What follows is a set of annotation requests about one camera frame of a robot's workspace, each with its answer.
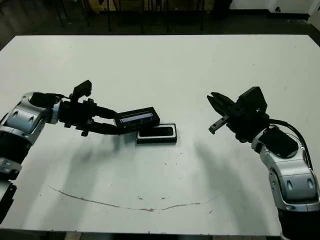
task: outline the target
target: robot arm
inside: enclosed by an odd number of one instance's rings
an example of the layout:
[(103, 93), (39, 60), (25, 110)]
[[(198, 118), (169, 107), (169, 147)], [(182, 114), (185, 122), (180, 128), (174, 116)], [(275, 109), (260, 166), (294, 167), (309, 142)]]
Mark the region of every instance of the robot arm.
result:
[[(300, 240), (319, 234), (319, 184), (302, 135), (287, 122), (269, 118), (259, 87), (252, 87), (236, 102), (217, 92), (211, 94), (207, 98), (222, 118), (209, 130), (215, 134), (226, 124), (240, 142), (251, 143), (260, 155), (269, 171), (282, 237)], [(296, 136), (284, 133), (277, 125), (288, 127)]]
[[(11, 181), (22, 169), (22, 162), (35, 144), (45, 124), (64, 123), (75, 126), (86, 137), (89, 132), (120, 135), (135, 132), (142, 127), (159, 125), (153, 107), (117, 113), (97, 106), (92, 99), (78, 102), (91, 94), (89, 80), (76, 86), (69, 97), (62, 94), (30, 92), (0, 121), (0, 223), (6, 216), (16, 191)], [(93, 117), (114, 119), (115, 125), (95, 122)]]

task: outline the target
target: white table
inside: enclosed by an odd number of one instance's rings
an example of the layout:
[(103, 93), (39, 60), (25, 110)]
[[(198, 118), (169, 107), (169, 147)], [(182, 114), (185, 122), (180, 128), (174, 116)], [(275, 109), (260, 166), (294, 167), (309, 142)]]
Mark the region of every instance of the white table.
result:
[(320, 48), (306, 35), (17, 36), (0, 52), (0, 113), (32, 91), (91, 97), (118, 112), (154, 106), (176, 145), (136, 145), (47, 125), (23, 162), (1, 228), (278, 235), (268, 172), (206, 96), (260, 86), (273, 118), (304, 135), (320, 176)]

